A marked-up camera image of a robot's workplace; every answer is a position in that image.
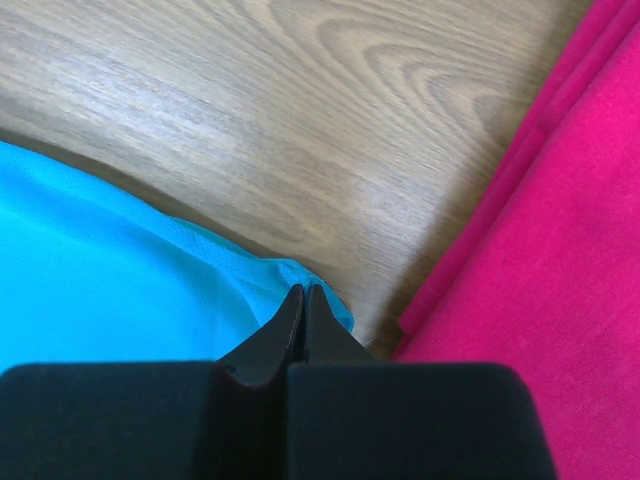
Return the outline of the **teal t shirt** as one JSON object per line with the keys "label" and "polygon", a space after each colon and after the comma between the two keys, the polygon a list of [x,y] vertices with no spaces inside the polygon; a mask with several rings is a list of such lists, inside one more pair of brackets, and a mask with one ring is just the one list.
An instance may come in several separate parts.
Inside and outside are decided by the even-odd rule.
{"label": "teal t shirt", "polygon": [[1,366],[217,360],[319,278],[1,147]]}

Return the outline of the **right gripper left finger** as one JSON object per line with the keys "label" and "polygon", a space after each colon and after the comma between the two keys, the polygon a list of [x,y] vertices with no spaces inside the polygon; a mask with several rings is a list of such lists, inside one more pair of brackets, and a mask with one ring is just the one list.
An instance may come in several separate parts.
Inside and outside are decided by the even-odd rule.
{"label": "right gripper left finger", "polygon": [[279,479],[293,288],[218,361],[20,365],[1,377],[5,479]]}

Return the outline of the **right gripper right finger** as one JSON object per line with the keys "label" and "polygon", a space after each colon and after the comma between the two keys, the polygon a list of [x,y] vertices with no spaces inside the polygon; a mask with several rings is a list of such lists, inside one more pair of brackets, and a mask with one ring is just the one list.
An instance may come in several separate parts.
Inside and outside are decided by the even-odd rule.
{"label": "right gripper right finger", "polygon": [[382,362],[304,306],[303,359],[287,371],[291,479],[553,479],[532,396],[492,363]]}

